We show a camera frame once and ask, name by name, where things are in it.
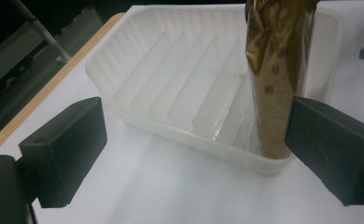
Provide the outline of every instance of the plastic container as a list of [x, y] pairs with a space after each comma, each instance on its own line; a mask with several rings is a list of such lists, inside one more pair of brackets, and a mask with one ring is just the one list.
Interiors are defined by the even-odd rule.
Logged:
[[[341, 20], [316, 12], [305, 96], [328, 102]], [[127, 123], [261, 174], [294, 156], [260, 156], [245, 57], [245, 6], [149, 6], [125, 15], [87, 73]]]

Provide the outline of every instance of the wooden table edge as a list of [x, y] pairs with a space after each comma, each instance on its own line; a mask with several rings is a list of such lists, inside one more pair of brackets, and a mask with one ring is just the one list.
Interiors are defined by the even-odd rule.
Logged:
[[86, 54], [104, 37], [124, 15], [116, 14], [72, 57], [72, 59], [42, 88], [42, 90], [0, 131], [0, 146], [20, 127], [56, 86], [75, 68]]

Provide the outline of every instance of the white table surface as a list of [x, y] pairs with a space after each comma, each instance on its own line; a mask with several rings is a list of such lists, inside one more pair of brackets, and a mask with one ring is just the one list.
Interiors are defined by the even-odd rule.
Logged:
[[[364, 122], [364, 61], [358, 58], [364, 1], [319, 5], [343, 18], [330, 104]], [[98, 95], [84, 70], [97, 48], [6, 140], [0, 154], [19, 158], [18, 143], [30, 133], [70, 104]], [[105, 120], [108, 143], [74, 200], [62, 209], [42, 209], [36, 200], [39, 223], [364, 223], [364, 205], [344, 207], [299, 160], [280, 175], [258, 175], [131, 127], [106, 107]]]

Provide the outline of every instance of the metal rod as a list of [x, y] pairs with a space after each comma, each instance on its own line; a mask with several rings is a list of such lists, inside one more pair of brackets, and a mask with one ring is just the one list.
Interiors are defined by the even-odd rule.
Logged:
[[71, 57], [65, 49], [57, 42], [57, 40], [50, 34], [46, 27], [37, 19], [34, 14], [22, 3], [20, 0], [10, 0], [20, 13], [30, 21], [36, 31], [51, 45], [53, 46], [63, 58], [63, 63], [67, 63]]

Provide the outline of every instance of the gold foil roll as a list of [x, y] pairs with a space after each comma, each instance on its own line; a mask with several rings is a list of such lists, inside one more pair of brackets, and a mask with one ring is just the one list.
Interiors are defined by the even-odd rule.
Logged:
[[291, 101], [301, 95], [316, 0], [247, 0], [246, 57], [263, 156], [290, 155], [284, 135]]

